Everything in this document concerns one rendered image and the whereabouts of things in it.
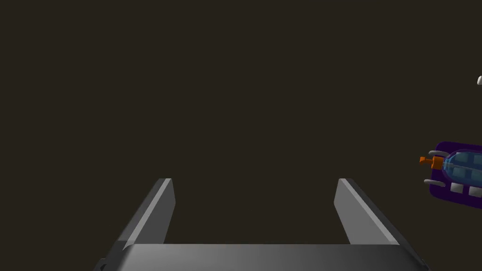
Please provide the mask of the blue bottle with orange cap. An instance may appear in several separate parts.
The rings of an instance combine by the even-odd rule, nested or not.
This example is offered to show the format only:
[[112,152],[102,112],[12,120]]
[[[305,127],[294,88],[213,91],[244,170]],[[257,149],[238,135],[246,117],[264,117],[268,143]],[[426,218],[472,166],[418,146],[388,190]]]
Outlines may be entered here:
[[482,188],[482,151],[461,149],[453,153],[430,151],[430,158],[420,157],[420,164],[442,172],[452,183]]

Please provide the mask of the purple box with pale squares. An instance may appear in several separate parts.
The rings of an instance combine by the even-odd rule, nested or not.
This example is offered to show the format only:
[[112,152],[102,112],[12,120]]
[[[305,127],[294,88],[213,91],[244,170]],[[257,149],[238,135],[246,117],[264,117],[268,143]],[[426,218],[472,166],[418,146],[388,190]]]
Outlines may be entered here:
[[[461,149],[482,151],[482,145],[444,141],[438,143],[434,151],[453,153]],[[436,198],[482,209],[482,188],[452,183],[442,172],[432,169],[430,178],[425,179],[424,183],[429,185],[431,195]]]

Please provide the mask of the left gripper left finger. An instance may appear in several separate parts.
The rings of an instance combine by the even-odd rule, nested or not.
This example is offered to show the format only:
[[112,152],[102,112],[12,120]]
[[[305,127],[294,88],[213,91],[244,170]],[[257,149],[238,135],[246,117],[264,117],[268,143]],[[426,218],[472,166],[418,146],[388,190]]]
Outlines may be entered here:
[[158,179],[118,238],[120,249],[164,243],[175,205],[172,179]]

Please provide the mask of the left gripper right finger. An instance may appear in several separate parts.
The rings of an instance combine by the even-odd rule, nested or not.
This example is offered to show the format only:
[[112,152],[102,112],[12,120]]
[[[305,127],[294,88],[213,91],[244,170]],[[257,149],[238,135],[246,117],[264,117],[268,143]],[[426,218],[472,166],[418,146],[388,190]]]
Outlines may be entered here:
[[337,183],[334,206],[351,245],[399,245],[348,179]]

